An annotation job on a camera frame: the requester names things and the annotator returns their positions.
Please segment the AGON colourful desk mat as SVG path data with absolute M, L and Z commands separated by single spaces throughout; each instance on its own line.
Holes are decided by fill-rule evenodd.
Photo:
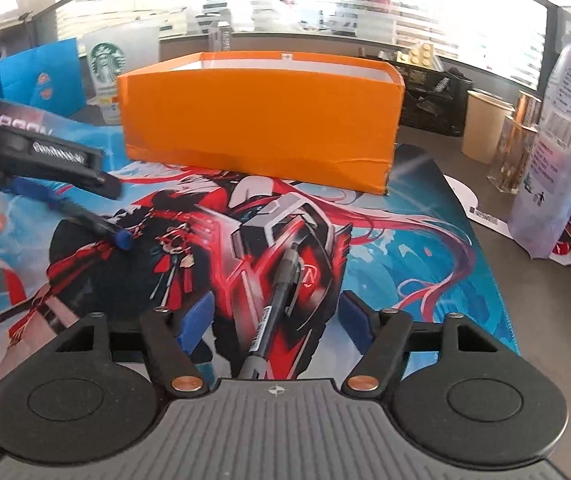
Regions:
M 272 378 L 342 380 L 361 353 L 337 314 L 351 290 L 372 309 L 423 322 L 461 313 L 509 348 L 517 341 L 491 269 L 448 179 L 426 151 L 396 148 L 381 195 L 231 171 L 134 162 L 122 130 L 0 102 L 0 125 L 99 148 L 122 180 L 107 200 L 54 192 L 129 231 L 122 250 L 48 206 L 0 194 L 0 379 L 94 311 L 114 327 L 210 290 L 212 325 L 192 353 L 208 380 L 238 374 L 284 250 L 304 263 L 292 313 L 269 354 Z

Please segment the black mesh desk organizer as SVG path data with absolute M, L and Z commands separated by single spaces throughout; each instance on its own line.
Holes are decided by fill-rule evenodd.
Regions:
M 436 70 L 398 63 L 398 51 L 406 50 L 370 55 L 360 48 L 359 55 L 392 64 L 403 77 L 406 91 L 400 124 L 445 136 L 462 136 L 473 81 L 457 68 L 445 68 L 436 51 Z

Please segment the tall dark product box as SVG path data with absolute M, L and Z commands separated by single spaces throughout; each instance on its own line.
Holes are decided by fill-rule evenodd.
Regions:
M 210 52 L 231 50 L 231 24 L 222 18 L 216 18 L 208 27 L 208 49 Z

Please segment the blue black marker pen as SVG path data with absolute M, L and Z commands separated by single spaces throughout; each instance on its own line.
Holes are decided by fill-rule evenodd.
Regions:
M 56 194 L 44 184 L 15 177 L 8 180 L 2 191 L 44 203 L 50 209 L 58 211 L 63 216 L 79 223 L 80 226 L 84 226 L 95 235 L 106 238 L 119 249 L 130 250 L 132 248 L 133 236 L 129 231 L 98 216 L 69 198 Z

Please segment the Starbucks translucent plastic cup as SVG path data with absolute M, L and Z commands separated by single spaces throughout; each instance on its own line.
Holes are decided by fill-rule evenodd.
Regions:
M 119 125 L 117 78 L 159 61 L 159 26 L 135 21 L 105 27 L 84 35 L 81 44 L 103 120 Z

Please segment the black gel pen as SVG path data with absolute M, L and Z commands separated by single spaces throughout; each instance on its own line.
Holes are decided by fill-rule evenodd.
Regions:
M 281 318 L 289 316 L 294 308 L 303 266 L 299 245 L 294 243 L 287 248 L 276 267 L 270 299 L 262 310 L 238 379 L 261 380 L 266 377 L 270 348 Z

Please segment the orange cardboard box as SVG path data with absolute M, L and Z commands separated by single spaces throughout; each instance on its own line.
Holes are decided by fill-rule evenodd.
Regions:
M 128 156 L 383 194 L 405 82 L 389 63 L 198 52 L 117 79 Z

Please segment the blue paper gift bag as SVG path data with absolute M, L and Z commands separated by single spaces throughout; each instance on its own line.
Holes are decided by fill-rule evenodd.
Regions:
M 0 59 L 0 100 L 72 116 L 87 103 L 77 41 L 67 39 Z

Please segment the brown paper cup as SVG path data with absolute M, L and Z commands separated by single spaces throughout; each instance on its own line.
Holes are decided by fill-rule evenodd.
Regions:
M 503 123 L 513 112 L 510 103 L 479 90 L 469 90 L 461 152 L 477 162 L 490 164 Z

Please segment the yellow building brick plate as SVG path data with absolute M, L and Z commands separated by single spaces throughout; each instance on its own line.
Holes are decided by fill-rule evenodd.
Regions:
M 430 42 L 420 42 L 410 47 L 406 51 L 396 53 L 396 61 L 413 66 L 420 66 L 436 70 L 436 54 L 433 44 Z

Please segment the red drink can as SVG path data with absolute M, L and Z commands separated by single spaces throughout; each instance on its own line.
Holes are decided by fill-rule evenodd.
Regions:
M 561 266 L 571 266 L 571 243 L 559 240 L 551 252 L 549 259 Z

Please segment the purple plastic pouch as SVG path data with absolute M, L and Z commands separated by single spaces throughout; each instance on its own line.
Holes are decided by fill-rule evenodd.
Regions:
M 508 219 L 533 259 L 553 253 L 571 218 L 571 32 L 548 79 L 538 133 Z

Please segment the gold perfume bottle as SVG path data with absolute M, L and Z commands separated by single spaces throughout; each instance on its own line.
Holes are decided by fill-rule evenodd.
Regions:
M 488 180 L 502 193 L 515 194 L 538 132 L 540 98 L 521 91 L 515 112 L 505 118 Z

